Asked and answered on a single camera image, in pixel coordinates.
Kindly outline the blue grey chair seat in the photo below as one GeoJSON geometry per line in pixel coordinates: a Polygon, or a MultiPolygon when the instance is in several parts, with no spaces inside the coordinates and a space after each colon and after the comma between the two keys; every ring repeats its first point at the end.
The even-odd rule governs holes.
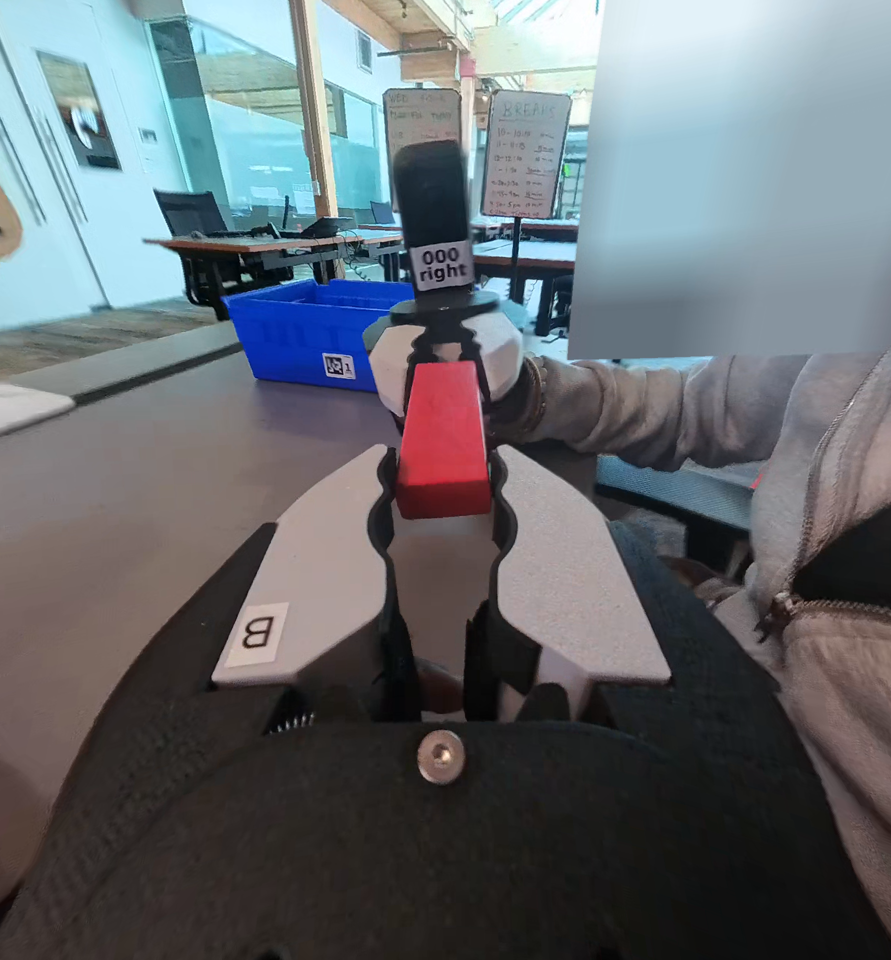
{"type": "Polygon", "coordinates": [[[706,468],[687,462],[672,472],[632,466],[601,456],[596,491],[628,505],[662,544],[727,577],[738,578],[751,561],[751,505],[764,462],[706,468]]]}

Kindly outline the phone icon door sign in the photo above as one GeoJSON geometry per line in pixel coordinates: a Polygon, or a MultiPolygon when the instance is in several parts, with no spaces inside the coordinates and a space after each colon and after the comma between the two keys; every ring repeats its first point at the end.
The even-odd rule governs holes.
{"type": "Polygon", "coordinates": [[[89,66],[45,51],[36,51],[36,57],[79,166],[121,170],[89,66]]]}

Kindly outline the blue plastic bin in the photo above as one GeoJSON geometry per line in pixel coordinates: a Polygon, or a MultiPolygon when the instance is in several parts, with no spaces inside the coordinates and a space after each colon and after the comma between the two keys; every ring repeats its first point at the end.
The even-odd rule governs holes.
{"type": "Polygon", "coordinates": [[[303,279],[223,303],[256,379],[374,394],[363,334],[413,296],[404,282],[303,279]]]}

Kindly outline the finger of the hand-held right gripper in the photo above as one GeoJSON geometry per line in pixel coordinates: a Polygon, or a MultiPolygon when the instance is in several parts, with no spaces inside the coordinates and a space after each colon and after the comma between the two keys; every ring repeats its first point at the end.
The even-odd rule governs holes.
{"type": "Polygon", "coordinates": [[[411,323],[372,323],[368,327],[368,364],[375,390],[395,418],[405,415],[409,357],[422,333],[420,325],[411,323]]]}
{"type": "Polygon", "coordinates": [[[488,403],[504,400],[519,381],[524,345],[519,330],[506,314],[478,314],[462,320],[471,336],[473,360],[481,374],[488,403]]]}

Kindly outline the white stand base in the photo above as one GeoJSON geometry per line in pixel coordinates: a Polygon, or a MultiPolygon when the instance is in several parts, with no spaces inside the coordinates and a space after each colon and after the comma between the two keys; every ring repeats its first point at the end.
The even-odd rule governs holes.
{"type": "Polygon", "coordinates": [[[0,437],[67,414],[75,406],[66,395],[0,383],[0,437]]]}

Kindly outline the red rectangular block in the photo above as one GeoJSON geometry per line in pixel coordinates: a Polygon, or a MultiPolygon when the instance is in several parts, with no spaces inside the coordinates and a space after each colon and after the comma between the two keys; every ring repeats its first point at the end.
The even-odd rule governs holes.
{"type": "Polygon", "coordinates": [[[418,364],[395,480],[407,521],[487,515],[492,488],[476,364],[418,364]]]}

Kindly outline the person's right hand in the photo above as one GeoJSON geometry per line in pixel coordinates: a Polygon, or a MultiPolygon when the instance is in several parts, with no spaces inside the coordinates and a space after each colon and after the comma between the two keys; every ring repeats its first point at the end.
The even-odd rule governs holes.
{"type": "Polygon", "coordinates": [[[489,403],[485,427],[487,448],[493,449],[519,432],[527,419],[533,396],[533,375],[528,360],[523,360],[511,389],[500,399],[489,403]]]}

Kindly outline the person's grey hoodie torso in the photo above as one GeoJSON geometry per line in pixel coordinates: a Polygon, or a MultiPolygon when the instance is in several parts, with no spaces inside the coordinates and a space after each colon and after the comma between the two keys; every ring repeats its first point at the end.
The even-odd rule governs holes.
{"type": "Polygon", "coordinates": [[[766,462],[744,582],[757,657],[891,935],[891,351],[727,357],[707,372],[728,455],[766,462]]]}

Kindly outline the black office chair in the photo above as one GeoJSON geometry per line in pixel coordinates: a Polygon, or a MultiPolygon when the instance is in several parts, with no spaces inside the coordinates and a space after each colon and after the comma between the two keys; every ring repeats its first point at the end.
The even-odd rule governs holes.
{"type": "MultiPolygon", "coordinates": [[[[153,191],[161,214],[174,238],[229,239],[237,237],[280,238],[276,228],[269,222],[246,230],[230,230],[211,191],[203,193],[172,193],[153,191]]],[[[189,254],[181,255],[185,293],[194,306],[211,306],[211,280],[218,282],[218,289],[225,294],[249,292],[268,286],[295,281],[292,266],[266,269],[260,261],[242,261],[226,257],[211,266],[206,261],[195,260],[189,254]]]]}

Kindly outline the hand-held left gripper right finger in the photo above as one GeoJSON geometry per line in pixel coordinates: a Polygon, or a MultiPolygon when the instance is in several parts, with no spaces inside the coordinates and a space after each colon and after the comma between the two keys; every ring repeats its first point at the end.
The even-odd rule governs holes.
{"type": "Polygon", "coordinates": [[[510,445],[488,459],[487,598],[466,628],[466,719],[588,719],[603,690],[662,690],[672,671],[609,522],[510,445]]]}

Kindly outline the wooden support post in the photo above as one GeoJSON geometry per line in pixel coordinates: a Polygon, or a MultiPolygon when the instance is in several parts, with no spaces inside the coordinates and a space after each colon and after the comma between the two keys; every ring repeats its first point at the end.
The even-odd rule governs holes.
{"type": "Polygon", "coordinates": [[[303,116],[303,142],[319,218],[338,216],[328,98],[315,1],[289,1],[295,70],[303,116]]]}

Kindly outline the wooden office desk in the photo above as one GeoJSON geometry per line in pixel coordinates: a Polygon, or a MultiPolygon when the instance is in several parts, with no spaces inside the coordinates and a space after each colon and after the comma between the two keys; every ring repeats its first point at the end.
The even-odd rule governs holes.
{"type": "Polygon", "coordinates": [[[540,282],[535,319],[535,335],[545,337],[552,330],[553,284],[559,277],[574,274],[577,242],[519,241],[517,258],[514,242],[496,239],[473,247],[476,280],[516,280],[540,282]]]}
{"type": "Polygon", "coordinates": [[[310,266],[317,282],[338,275],[337,264],[359,261],[382,265],[387,281],[399,276],[399,256],[405,252],[398,228],[359,226],[320,238],[241,235],[233,237],[178,236],[145,239],[179,257],[185,295],[194,306],[212,306],[229,293],[249,292],[286,282],[285,274],[310,266]]]}

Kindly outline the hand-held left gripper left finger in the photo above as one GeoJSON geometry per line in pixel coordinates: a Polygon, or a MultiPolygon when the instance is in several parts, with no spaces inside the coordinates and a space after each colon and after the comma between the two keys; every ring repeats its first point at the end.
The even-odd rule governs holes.
{"type": "Polygon", "coordinates": [[[374,714],[416,712],[416,665],[389,547],[397,451],[368,448],[278,518],[211,675],[286,687],[308,710],[343,687],[374,714]]]}

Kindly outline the whiteboard on stand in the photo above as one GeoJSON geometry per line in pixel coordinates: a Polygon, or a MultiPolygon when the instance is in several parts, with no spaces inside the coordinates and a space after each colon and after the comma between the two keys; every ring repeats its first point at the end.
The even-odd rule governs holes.
{"type": "Polygon", "coordinates": [[[500,89],[489,99],[481,212],[512,220],[511,296],[523,221],[549,220],[555,211],[571,111],[568,93],[500,89]]]}
{"type": "Polygon", "coordinates": [[[400,212],[394,182],[397,153],[417,143],[452,140],[462,143],[462,100],[451,88],[387,89],[382,97],[390,180],[391,210],[400,212]]]}

